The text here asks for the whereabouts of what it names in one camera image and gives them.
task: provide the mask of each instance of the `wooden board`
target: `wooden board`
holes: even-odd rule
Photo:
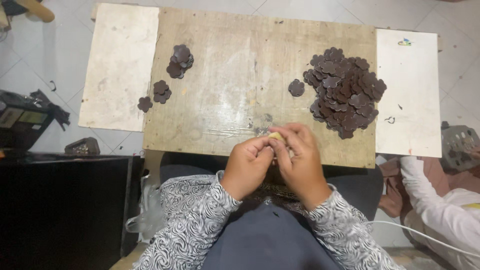
[[[309,107],[315,91],[294,98],[293,79],[303,80],[313,54],[342,48],[376,70],[373,26],[161,8],[153,83],[165,80],[173,94],[145,115],[144,149],[229,155],[235,144],[262,135],[271,125],[300,122],[318,138],[322,163],[375,166],[375,125],[341,140]],[[186,44],[193,67],[183,79],[166,72],[173,46]]]
[[[411,46],[399,45],[403,38]],[[437,34],[377,29],[377,59],[388,87],[378,104],[377,152],[441,158]]]
[[[79,126],[142,131],[137,104],[150,86],[159,10],[99,5]]]

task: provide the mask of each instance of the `finger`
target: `finger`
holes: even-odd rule
[[[316,144],[315,137],[308,126],[300,123],[287,123],[283,127],[293,130],[305,143],[309,145]]]
[[[258,153],[258,157],[255,162],[260,163],[265,170],[268,169],[273,161],[274,151],[270,146],[267,146]]]
[[[479,152],[473,152],[470,154],[474,159],[480,160],[480,153]]]
[[[301,149],[306,146],[303,140],[290,129],[281,126],[275,126],[269,128],[269,130],[270,132],[279,132],[287,141],[287,145],[290,146],[290,148],[293,150],[293,153],[297,156],[300,155]]]
[[[292,161],[290,160],[290,156],[288,155],[288,150],[285,144],[279,140],[270,139],[268,140],[268,144],[273,148],[276,155],[276,163],[280,166],[280,168],[291,171],[292,170]]]
[[[258,152],[268,145],[268,136],[251,138],[241,143],[241,145],[254,156],[257,156]]]

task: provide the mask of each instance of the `floor tile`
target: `floor tile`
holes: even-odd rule
[[[269,17],[326,22],[333,22],[344,10],[342,5],[332,0],[267,0],[258,9]]]
[[[145,156],[145,151],[142,149],[144,141],[143,132],[132,132],[113,152],[119,156]]]
[[[171,7],[177,0],[155,0],[159,7]]]
[[[480,1],[441,1],[435,6],[435,10],[480,45]]]
[[[255,9],[246,0],[177,0],[175,8],[251,15]]]
[[[83,97],[84,89],[82,88],[82,90],[78,91],[78,93],[76,93],[75,96],[73,96],[73,98],[67,102],[68,107],[70,107],[77,115],[80,115],[80,107],[82,105]]]
[[[478,76],[480,74],[480,57],[469,67],[461,79],[448,94],[463,105],[478,120],[480,120],[480,89]]]
[[[418,0],[355,0],[347,9],[366,25],[408,30],[432,10]]]
[[[78,126],[78,115],[67,105],[64,105],[62,109],[70,112],[70,126],[64,125],[65,131],[63,131],[58,122],[54,120],[29,151],[64,153],[65,146],[83,138],[93,137],[98,142],[101,155],[109,155],[112,152],[91,129]]]
[[[75,11],[75,16],[77,17],[77,19],[86,27],[88,27],[88,29],[92,33],[95,29],[95,22],[92,21],[92,10],[94,7],[94,3],[95,0],[87,0]]]
[[[93,132],[97,134],[103,142],[110,149],[116,149],[121,142],[123,142],[131,131],[123,131],[123,130],[111,130],[111,129],[101,129],[101,128],[92,128]]]
[[[375,221],[394,222],[383,210],[377,209]],[[385,246],[413,246],[405,237],[400,227],[391,224],[374,223],[373,239],[382,247]]]
[[[0,89],[29,96],[40,89],[55,105],[63,106],[65,102],[40,79],[23,60],[18,61],[2,78]]]
[[[434,8],[440,3],[441,0],[421,0],[421,1],[427,6]]]
[[[247,0],[247,2],[254,8],[258,9],[266,0]]]
[[[20,56],[7,43],[0,43],[0,77],[7,73],[19,60]]]
[[[344,8],[348,8],[355,0],[337,0]]]
[[[38,44],[24,60],[44,82],[53,80],[57,95],[69,101],[85,84],[91,43],[92,32],[70,16],[54,39]]]
[[[353,25],[362,25],[363,23],[357,19],[353,14],[348,10],[344,10],[342,14],[335,20],[336,23],[344,24],[353,24]]]
[[[479,47],[435,10],[415,30],[438,33],[442,37],[443,51],[438,53],[438,77],[440,87],[448,93],[480,54]]]
[[[443,89],[439,88],[438,89],[438,93],[440,95],[440,102],[442,102],[442,99],[444,99],[444,97],[447,95],[447,93],[445,91],[443,91]]]
[[[70,101],[67,102],[67,105],[75,112],[77,115],[80,114],[80,107],[82,105],[82,98],[84,95],[84,90],[78,91],[78,93],[73,96]],[[122,131],[122,130],[111,130],[111,129],[101,129],[101,128],[92,128],[91,129],[100,139],[110,148],[115,149],[117,146],[125,140],[131,131]]]
[[[55,14],[55,20],[42,22],[38,17],[24,13],[12,18],[12,29],[5,42],[20,57],[28,54],[38,43],[54,37],[55,29],[68,15],[68,10],[57,0],[45,0],[43,4]]]
[[[450,95],[440,102],[440,118],[452,125],[466,125],[480,134],[480,121]]]
[[[73,12],[78,9],[86,0],[57,0],[69,11]]]

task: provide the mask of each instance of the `yellow object in hand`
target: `yellow object in hand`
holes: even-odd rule
[[[276,139],[276,140],[282,141],[284,144],[287,144],[287,141],[278,132],[273,132],[268,137],[271,138],[271,139]]]

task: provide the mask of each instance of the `colorful sticker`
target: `colorful sticker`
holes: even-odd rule
[[[403,38],[403,40],[399,41],[398,44],[401,46],[412,46],[412,43],[410,42],[410,40],[406,38]]]

